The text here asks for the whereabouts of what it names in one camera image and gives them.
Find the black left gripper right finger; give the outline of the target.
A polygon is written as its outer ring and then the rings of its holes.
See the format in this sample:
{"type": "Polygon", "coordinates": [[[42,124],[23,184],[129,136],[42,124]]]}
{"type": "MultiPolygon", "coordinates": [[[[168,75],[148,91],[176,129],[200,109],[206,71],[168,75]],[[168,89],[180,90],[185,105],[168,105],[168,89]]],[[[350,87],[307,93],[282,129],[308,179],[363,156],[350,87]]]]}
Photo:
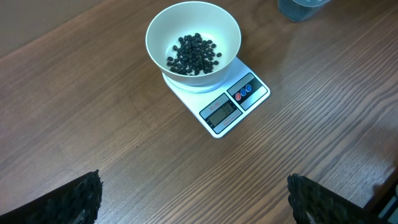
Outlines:
{"type": "Polygon", "coordinates": [[[293,218],[298,224],[386,222],[305,176],[298,174],[288,176],[287,189],[293,218]]]}

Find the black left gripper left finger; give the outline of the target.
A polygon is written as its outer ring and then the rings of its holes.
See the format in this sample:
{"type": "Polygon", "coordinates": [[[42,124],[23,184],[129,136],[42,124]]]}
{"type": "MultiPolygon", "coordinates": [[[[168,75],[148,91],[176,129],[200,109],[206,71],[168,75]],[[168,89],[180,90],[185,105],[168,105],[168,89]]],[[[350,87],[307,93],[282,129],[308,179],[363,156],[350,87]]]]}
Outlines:
{"type": "Polygon", "coordinates": [[[99,171],[85,175],[1,215],[1,223],[94,224],[101,206],[99,171]]]}

